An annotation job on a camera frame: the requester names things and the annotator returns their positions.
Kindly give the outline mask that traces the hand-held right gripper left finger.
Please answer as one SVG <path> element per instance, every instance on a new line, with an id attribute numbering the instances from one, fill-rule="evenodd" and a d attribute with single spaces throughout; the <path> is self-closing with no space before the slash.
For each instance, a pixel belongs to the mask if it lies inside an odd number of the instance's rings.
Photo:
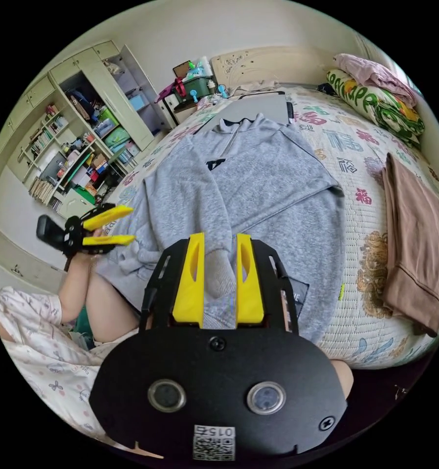
<path id="1" fill-rule="evenodd" d="M 178 324 L 203 327 L 204 278 L 205 278 L 204 233 L 192 234 L 182 265 L 179 286 L 172 315 Z"/>

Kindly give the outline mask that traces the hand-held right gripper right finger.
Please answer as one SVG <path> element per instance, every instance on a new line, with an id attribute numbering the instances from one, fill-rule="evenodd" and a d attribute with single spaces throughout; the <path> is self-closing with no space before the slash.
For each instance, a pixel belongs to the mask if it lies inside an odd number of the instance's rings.
<path id="1" fill-rule="evenodd" d="M 236 278 L 236 327 L 261 325 L 264 306 L 252 239 L 247 234 L 237 234 Z"/>

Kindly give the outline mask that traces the person's left hand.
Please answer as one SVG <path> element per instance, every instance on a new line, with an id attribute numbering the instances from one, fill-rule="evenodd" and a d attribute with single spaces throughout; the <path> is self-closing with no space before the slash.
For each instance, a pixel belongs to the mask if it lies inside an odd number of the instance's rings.
<path id="1" fill-rule="evenodd" d="M 73 273 L 81 269 L 87 269 L 89 272 L 95 272 L 97 267 L 107 260 L 104 254 L 84 254 L 77 253 L 67 261 L 66 272 Z"/>

